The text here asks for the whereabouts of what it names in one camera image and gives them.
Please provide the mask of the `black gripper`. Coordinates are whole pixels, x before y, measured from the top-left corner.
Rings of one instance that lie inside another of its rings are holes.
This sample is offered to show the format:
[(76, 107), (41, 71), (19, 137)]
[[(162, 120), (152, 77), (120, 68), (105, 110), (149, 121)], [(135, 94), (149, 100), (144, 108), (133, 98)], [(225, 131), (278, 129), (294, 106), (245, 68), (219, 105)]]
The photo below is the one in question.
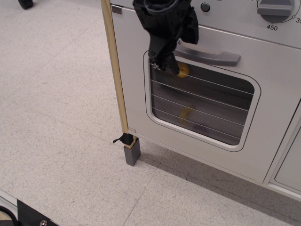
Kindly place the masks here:
[(134, 0), (135, 12), (150, 35), (149, 57), (155, 67), (178, 75), (174, 51), (179, 39), (197, 44), (198, 18), (190, 0)]

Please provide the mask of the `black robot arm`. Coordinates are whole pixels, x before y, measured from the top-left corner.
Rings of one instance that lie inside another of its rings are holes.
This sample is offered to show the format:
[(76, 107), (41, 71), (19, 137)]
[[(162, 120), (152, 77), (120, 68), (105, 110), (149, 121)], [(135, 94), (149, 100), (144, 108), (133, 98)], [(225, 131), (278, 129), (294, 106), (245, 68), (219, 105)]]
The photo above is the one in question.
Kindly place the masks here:
[(153, 67), (180, 73), (174, 56), (179, 39), (197, 44), (198, 19), (190, 0), (134, 0), (133, 7), (150, 35), (149, 58)]

